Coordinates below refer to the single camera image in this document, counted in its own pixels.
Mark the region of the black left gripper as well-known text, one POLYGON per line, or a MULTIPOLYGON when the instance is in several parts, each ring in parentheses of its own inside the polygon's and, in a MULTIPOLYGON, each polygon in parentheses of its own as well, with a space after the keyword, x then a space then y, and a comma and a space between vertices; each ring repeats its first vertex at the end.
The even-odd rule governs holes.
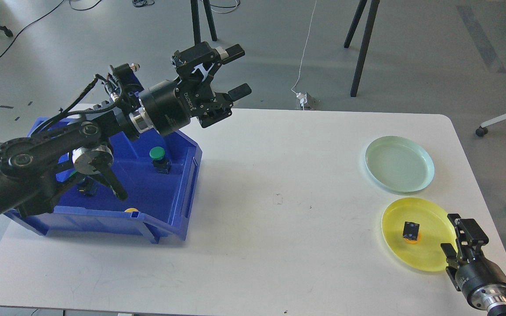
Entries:
POLYGON ((155 129, 161 136, 171 134, 196 117, 203 128, 229 118, 235 102, 252 93, 244 83, 229 92, 213 92, 213 76, 221 68, 245 56, 240 44, 211 48, 201 42, 171 56, 179 83, 165 80, 138 95, 139 132, 155 129))

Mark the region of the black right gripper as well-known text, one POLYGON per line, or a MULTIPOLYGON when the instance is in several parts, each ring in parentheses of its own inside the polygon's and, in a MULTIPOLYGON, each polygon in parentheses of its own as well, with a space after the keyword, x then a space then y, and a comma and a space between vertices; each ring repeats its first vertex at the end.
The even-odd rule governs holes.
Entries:
POLYGON ((483 258, 482 246, 489 238, 474 219, 463 219, 450 213, 448 220, 454 226, 456 250, 451 243, 441 243, 446 257, 446 272, 457 291, 462 292, 472 308, 490 311, 506 306, 506 275, 494 262, 483 258), (459 263, 458 259, 475 259, 459 263))

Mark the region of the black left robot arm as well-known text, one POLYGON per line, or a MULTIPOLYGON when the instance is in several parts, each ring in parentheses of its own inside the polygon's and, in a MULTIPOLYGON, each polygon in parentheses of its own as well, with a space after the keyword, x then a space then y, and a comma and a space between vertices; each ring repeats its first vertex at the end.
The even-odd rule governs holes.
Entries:
POLYGON ((245 55, 239 44, 177 51, 175 80, 143 88, 138 64, 96 75, 72 105, 38 118, 31 133, 0 144, 0 214, 39 235, 50 230, 187 236, 202 152, 181 132, 231 116, 249 94, 211 82, 245 55))

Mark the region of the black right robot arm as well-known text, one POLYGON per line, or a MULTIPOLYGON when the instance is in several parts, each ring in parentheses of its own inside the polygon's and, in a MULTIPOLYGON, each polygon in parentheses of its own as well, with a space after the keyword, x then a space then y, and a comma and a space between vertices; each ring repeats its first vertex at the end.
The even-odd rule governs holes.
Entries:
POLYGON ((481 249, 488 244, 488 236, 474 219, 463 219, 456 213, 447 218, 455 229, 456 247, 442 243, 441 249, 453 286, 472 308, 486 311, 488 316, 506 316, 506 275, 481 249))

